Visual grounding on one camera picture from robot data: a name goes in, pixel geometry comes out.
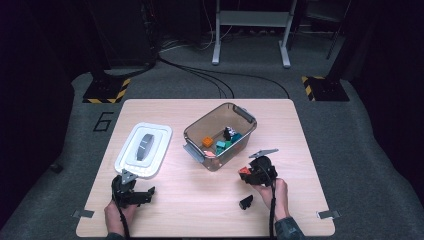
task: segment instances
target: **human arm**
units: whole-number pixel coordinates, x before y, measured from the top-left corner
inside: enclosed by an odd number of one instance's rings
[[[130,226],[133,221],[136,209],[137,205],[128,205],[126,208],[121,208],[122,214],[124,214],[128,226]],[[108,232],[106,240],[125,239],[124,225],[122,224],[121,216],[119,214],[118,208],[115,205],[115,202],[111,200],[105,207],[104,211]]]
[[[305,239],[305,235],[300,230],[296,221],[290,216],[288,206],[288,186],[287,183],[277,178],[275,180],[275,231],[278,240]],[[271,186],[252,185],[262,196],[265,205],[271,209],[272,189]]]

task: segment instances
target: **wooden table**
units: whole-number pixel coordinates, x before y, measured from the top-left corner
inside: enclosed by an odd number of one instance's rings
[[[247,147],[216,172],[208,171],[184,149],[183,131],[191,123],[224,102],[239,105],[256,117],[258,126]],[[139,179],[135,191],[155,186],[152,202],[137,209],[130,233],[133,237],[266,237],[269,210],[260,195],[239,177],[253,153],[278,148],[267,155],[278,176],[289,186],[289,209],[307,236],[329,236],[335,231],[331,219],[319,219],[317,211],[327,202],[303,134],[296,109],[284,99],[140,99],[127,100],[119,115],[105,156],[81,218],[80,237],[107,235],[104,207],[111,198],[111,182],[117,175],[114,163],[133,127],[139,122],[168,125],[173,130],[159,173]],[[239,201],[253,194],[250,208]]]

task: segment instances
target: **transparent plastic container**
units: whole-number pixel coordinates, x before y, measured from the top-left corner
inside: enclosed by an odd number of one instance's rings
[[[184,149],[209,171],[216,171],[246,147],[250,134],[256,126],[255,117],[246,109],[233,103],[224,103],[184,130],[184,139],[187,143]],[[226,127],[231,127],[236,133],[241,134],[241,137],[217,154],[216,143],[226,141],[224,137]],[[213,139],[210,147],[202,144],[205,137]]]

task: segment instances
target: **gray carpet floor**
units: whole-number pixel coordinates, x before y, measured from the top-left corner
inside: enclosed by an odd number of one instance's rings
[[[300,34],[289,52],[292,67],[284,69],[279,36],[235,37],[222,45],[221,62],[212,66],[213,46],[199,50],[179,47],[160,53],[171,62],[208,70],[251,74],[278,82],[295,103],[324,194],[332,210],[336,232],[328,239],[424,239],[424,212],[408,181],[393,168],[375,141],[368,114],[351,84],[342,80],[349,102],[310,102],[301,77],[325,76],[331,68],[330,41]],[[111,70],[113,74],[134,69]],[[224,81],[235,98],[287,98],[275,83],[259,78],[212,74]],[[83,209],[103,154],[127,99],[224,98],[212,83],[158,62],[133,77],[124,99],[116,104],[82,103],[90,74],[76,78],[75,99],[60,174],[46,170],[1,229],[0,239],[79,239],[74,210]],[[232,95],[220,84],[226,96]],[[103,112],[111,120],[108,131],[93,132]]]

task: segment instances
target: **human hand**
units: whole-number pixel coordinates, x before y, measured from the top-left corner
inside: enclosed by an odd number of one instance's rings
[[[274,182],[275,184],[275,220],[290,217],[289,213],[289,204],[287,197],[287,183],[281,179],[277,178]],[[272,189],[271,186],[264,187],[262,185],[251,185],[259,194],[262,196],[265,205],[268,209],[271,209],[271,200],[272,200]]]
[[[124,214],[128,226],[130,226],[133,221],[136,209],[137,205],[128,205],[127,208],[121,208],[122,214]],[[119,214],[115,202],[111,200],[104,210],[107,232],[113,232],[121,236],[125,236],[124,225],[122,224],[121,215]]]

